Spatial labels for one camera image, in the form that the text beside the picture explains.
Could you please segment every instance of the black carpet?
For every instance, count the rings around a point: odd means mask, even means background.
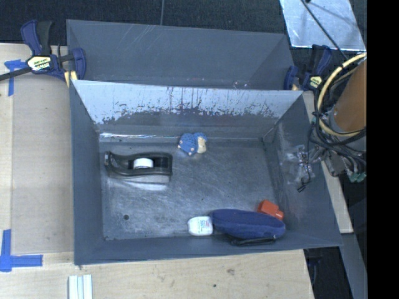
[[[279,0],[0,0],[0,42],[22,43],[20,28],[31,20],[50,20],[51,45],[66,45],[66,19],[163,24],[166,26],[286,33]],[[350,0],[367,46],[367,0]],[[309,63],[309,49],[292,49],[294,63]],[[342,63],[334,51],[334,63]],[[365,197],[363,183],[342,179],[349,203]],[[367,264],[367,229],[356,232]],[[306,250],[316,299],[351,299],[338,248]]]

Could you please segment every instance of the blue stuffed toy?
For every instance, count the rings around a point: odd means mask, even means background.
[[[188,155],[195,153],[203,154],[206,152],[206,145],[208,138],[204,133],[184,133],[179,140],[179,149],[186,152]]]

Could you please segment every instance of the orange object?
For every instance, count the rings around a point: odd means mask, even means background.
[[[261,203],[257,207],[257,212],[271,215],[277,219],[280,219],[281,221],[284,218],[284,213],[280,211],[279,206],[273,204],[271,201],[268,201],[267,199],[261,201]]]

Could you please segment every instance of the gray bin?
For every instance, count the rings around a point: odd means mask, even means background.
[[[69,21],[68,41],[88,65],[70,86],[75,264],[342,244],[321,165],[297,190],[309,120],[302,93],[281,90],[292,64],[284,35]],[[188,156],[178,140],[195,132],[207,135],[207,152]],[[173,175],[167,184],[110,178],[106,151],[169,153]],[[285,214],[273,244],[188,233],[192,217],[255,211],[263,199]]]

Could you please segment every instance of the clamp handle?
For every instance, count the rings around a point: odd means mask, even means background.
[[[32,55],[49,55],[49,32],[52,21],[30,20],[21,27],[21,35],[24,43],[32,51]]]

